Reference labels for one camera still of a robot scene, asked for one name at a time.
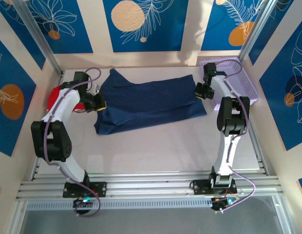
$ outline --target metal pole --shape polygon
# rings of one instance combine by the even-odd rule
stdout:
[[[263,0],[263,1],[265,1],[263,8],[259,12],[255,20],[254,26],[249,32],[248,37],[246,38],[245,43],[242,46],[240,54],[238,56],[241,62],[243,62],[248,57],[248,53],[250,52],[256,39],[261,33],[267,19],[270,16],[271,11],[275,7],[275,4],[277,3],[278,0]]]
[[[54,57],[53,51],[47,43],[46,38],[38,27],[26,3],[23,0],[12,0],[12,3],[45,58],[50,62],[53,69],[61,76],[62,71]]]

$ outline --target white table surface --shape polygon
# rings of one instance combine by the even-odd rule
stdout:
[[[130,82],[144,83],[193,74],[199,82],[198,67],[171,68],[117,68]],[[66,70],[64,81],[73,80],[75,71]],[[109,75],[102,69],[98,80],[101,85]],[[92,78],[98,74],[89,72]],[[72,155],[88,173],[137,173],[168,171],[211,170],[220,141],[217,130],[217,111],[212,110],[208,100],[203,101],[207,115],[175,123],[127,131],[107,136],[97,135],[94,124],[97,113],[72,113],[67,124],[71,138]],[[258,169],[256,155],[249,135],[241,138],[233,162],[235,170]],[[42,160],[39,174],[58,174]]]

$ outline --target folded garment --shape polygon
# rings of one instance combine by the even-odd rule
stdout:
[[[100,88],[107,108],[97,112],[96,132],[108,135],[206,115],[194,90],[192,75],[134,84],[111,69]]]

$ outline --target red object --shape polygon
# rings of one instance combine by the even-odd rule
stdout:
[[[49,95],[49,98],[48,98],[48,105],[47,105],[47,111],[50,111],[50,109],[52,108],[52,106],[54,105],[54,103],[57,101],[57,98],[59,96],[59,92],[60,92],[60,86],[59,85],[58,87],[54,88],[52,90],[52,92],[50,93]],[[79,103],[75,106],[74,110],[85,110],[85,106],[84,104],[82,103]]]

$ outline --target purple plastic basket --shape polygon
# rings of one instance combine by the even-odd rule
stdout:
[[[203,66],[205,64],[207,64],[209,62],[218,63],[218,62],[221,62],[226,59],[233,59],[233,60],[239,61],[239,59],[237,57],[200,61],[201,78],[203,79],[203,77],[204,77]],[[225,62],[219,63],[219,65],[217,65],[217,71],[224,71],[224,72],[226,72],[227,75],[236,73],[239,70],[240,70],[239,64],[234,61],[225,61]],[[228,81],[239,94],[241,94],[242,96],[249,97],[250,104],[253,104],[255,101],[258,100],[259,95],[258,95],[254,85],[250,81],[244,68],[242,69],[242,71],[239,74],[229,77]],[[221,103],[221,97],[218,94],[215,94],[214,98],[210,102],[211,102],[211,105],[214,108],[214,110],[219,110],[220,103]]]

